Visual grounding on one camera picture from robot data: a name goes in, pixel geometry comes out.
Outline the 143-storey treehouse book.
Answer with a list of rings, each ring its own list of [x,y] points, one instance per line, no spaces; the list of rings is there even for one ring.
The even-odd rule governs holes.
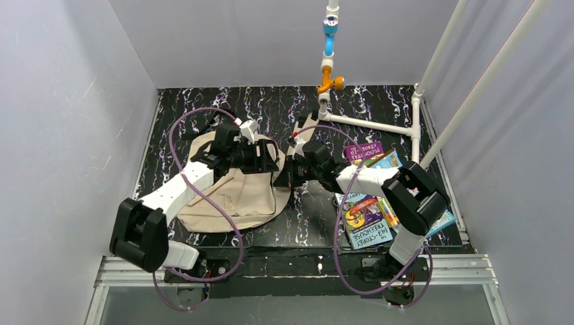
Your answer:
[[[393,239],[376,196],[350,193],[343,205],[342,223],[353,250],[378,246]]]

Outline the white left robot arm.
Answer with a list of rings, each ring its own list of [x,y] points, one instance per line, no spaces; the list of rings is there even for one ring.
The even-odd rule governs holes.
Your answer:
[[[179,174],[152,193],[119,204],[110,252],[147,272],[193,269],[200,251],[170,240],[170,222],[180,217],[192,231],[204,233],[266,223],[289,197],[272,185],[284,164],[284,153],[257,133],[254,121],[199,135]]]

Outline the beige canvas backpack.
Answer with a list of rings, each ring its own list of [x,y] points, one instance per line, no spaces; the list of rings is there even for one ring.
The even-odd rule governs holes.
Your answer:
[[[221,233],[230,232],[234,228],[243,230],[258,227],[284,210],[292,192],[290,188],[272,185],[287,157],[287,151],[279,147],[280,170],[272,173],[244,174],[239,169],[230,169],[224,176],[215,176],[214,171],[204,163],[192,162],[190,157],[197,153],[200,146],[215,138],[215,131],[220,126],[192,141],[183,168],[188,180],[202,192],[195,194],[176,214],[178,220],[191,232]],[[258,132],[258,139],[271,138]]]

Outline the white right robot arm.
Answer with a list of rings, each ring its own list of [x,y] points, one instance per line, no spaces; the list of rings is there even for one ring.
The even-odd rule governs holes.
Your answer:
[[[273,185],[295,188],[311,180],[339,194],[384,196],[401,224],[388,260],[402,265],[418,254],[430,228],[451,204],[445,188],[414,161],[398,168],[359,168],[335,160],[316,140],[304,143],[299,152],[286,157]]]

